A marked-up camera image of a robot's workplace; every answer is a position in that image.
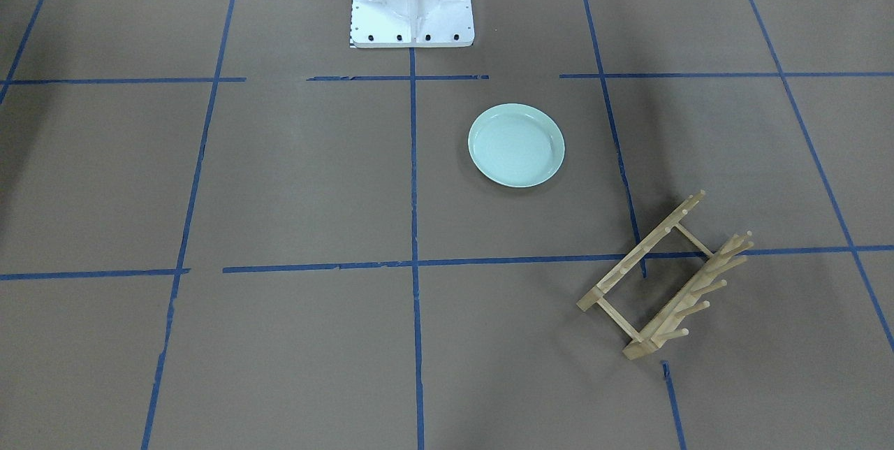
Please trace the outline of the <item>wooden dish rack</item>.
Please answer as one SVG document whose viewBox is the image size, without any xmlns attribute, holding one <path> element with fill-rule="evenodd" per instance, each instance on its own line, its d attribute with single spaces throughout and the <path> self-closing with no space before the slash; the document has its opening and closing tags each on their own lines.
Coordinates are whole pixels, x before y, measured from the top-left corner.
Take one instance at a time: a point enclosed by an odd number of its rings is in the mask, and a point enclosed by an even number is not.
<svg viewBox="0 0 894 450">
<path fill-rule="evenodd" d="M 577 300 L 580 311 L 599 310 L 629 339 L 622 353 L 630 361 L 654 354 L 664 345 L 689 335 L 684 320 L 709 309 L 707 296 L 727 286 L 725 274 L 747 261 L 753 233 L 734 233 L 721 246 L 707 247 L 683 221 L 705 198 L 691 194 L 667 214 L 606 275 Z M 632 274 L 644 262 L 657 260 L 657 247 L 668 236 L 681 238 L 695 249 L 695 258 L 674 268 L 660 260 L 641 281 Z"/>
</svg>

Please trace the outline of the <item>pale green plate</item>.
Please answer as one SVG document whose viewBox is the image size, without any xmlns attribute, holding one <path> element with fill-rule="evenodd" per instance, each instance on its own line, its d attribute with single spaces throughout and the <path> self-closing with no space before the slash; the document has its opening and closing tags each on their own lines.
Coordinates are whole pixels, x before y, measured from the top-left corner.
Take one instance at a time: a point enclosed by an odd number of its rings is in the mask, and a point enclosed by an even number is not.
<svg viewBox="0 0 894 450">
<path fill-rule="evenodd" d="M 521 103 L 492 106 L 476 117 L 467 133 L 467 151 L 476 169 L 507 188 L 533 188 L 561 169 L 566 144 L 545 112 Z"/>
</svg>

